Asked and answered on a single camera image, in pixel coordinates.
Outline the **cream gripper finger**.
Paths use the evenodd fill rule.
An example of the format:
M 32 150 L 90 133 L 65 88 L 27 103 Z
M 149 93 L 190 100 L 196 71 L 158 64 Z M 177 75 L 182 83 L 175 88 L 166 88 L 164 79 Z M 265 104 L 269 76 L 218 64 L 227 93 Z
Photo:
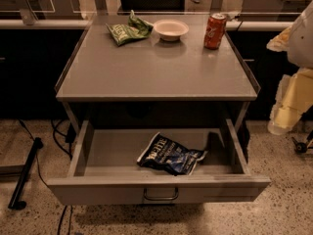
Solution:
M 291 27 L 287 27 L 277 36 L 272 38 L 266 45 L 268 50 L 274 52 L 287 52 L 289 50 L 289 39 L 291 34 Z
M 275 117 L 278 113 L 279 108 L 282 106 L 282 100 L 286 94 L 288 85 L 290 83 L 290 79 L 291 77 L 289 75 L 284 74 L 277 88 L 277 92 L 275 96 L 275 104 L 272 107 L 272 110 L 270 113 L 270 120 L 267 125 L 268 131 L 274 135 L 283 135 L 290 131 L 289 128 L 282 128 L 275 122 Z

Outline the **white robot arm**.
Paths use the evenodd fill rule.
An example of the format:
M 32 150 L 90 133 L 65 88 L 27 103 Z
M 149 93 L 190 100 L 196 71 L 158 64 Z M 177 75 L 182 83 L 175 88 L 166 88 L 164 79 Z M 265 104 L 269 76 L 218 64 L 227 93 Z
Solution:
M 288 61 L 299 67 L 295 74 L 281 79 L 270 114 L 268 131 L 282 135 L 291 131 L 313 106 L 313 2 L 291 26 L 272 38 L 267 48 L 286 51 Z

